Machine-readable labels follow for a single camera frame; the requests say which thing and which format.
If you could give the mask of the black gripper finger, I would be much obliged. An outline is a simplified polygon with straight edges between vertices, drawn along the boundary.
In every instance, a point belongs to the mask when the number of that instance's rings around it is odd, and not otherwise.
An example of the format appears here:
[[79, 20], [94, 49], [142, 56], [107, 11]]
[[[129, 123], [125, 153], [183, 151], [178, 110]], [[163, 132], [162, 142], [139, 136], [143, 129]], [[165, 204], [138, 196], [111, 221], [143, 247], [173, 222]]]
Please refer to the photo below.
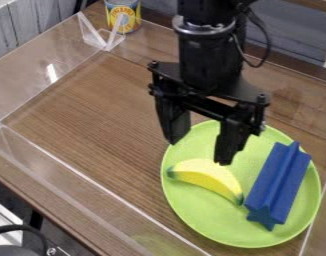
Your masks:
[[233, 163], [235, 154], [243, 150], [250, 136], [250, 125], [241, 119], [227, 118], [221, 122], [217, 137], [214, 161], [226, 166]]
[[190, 111], [167, 97], [155, 98], [155, 108], [163, 136], [170, 144], [177, 144], [191, 129]]

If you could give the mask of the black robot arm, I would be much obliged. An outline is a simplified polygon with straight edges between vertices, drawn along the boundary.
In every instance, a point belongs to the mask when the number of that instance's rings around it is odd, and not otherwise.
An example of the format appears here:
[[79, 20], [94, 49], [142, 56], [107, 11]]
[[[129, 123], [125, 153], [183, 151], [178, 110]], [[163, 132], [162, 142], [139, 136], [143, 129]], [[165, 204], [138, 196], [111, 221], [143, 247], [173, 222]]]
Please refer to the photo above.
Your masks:
[[214, 162], [229, 165], [247, 139], [263, 131], [270, 99], [242, 76], [246, 25], [265, 23], [251, 9], [258, 0], [178, 0], [173, 19], [179, 61], [149, 64], [150, 94], [166, 140], [177, 144], [191, 130], [191, 114], [221, 122]]

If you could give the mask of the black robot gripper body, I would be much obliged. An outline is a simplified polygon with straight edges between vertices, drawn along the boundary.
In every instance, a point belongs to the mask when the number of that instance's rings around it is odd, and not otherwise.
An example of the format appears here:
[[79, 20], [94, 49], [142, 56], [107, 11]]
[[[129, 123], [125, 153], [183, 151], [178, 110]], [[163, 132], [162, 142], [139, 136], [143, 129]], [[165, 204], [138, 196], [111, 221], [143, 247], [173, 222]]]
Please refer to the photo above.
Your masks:
[[149, 88], [154, 98], [171, 98], [190, 112], [221, 122], [241, 119], [250, 125], [250, 134], [261, 134], [270, 98], [242, 76], [225, 79], [210, 88], [195, 88], [183, 81], [178, 63], [153, 61], [147, 68], [153, 73]]

